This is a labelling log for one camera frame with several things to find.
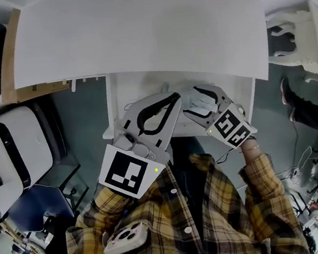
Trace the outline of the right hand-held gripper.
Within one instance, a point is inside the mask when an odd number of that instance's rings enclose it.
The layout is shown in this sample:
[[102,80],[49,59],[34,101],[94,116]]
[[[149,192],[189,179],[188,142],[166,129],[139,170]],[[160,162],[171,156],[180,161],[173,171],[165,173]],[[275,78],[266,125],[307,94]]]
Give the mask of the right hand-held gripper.
[[237,149],[245,140],[257,133],[257,129],[247,121],[242,106],[230,101],[220,87],[200,84],[194,86],[194,90],[213,99],[214,104],[212,101],[202,103],[203,109],[209,111],[206,115],[190,109],[185,109],[184,115],[205,128],[207,135],[232,149]]

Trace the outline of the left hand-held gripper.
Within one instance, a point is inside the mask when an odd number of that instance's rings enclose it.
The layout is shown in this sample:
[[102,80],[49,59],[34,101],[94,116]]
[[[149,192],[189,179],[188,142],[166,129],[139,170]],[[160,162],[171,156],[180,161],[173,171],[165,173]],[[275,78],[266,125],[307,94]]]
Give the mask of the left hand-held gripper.
[[[99,183],[132,198],[140,199],[166,168],[170,155],[166,149],[182,107],[176,92],[157,93],[136,101],[129,107],[115,139],[107,145]],[[167,107],[153,130],[147,120]]]

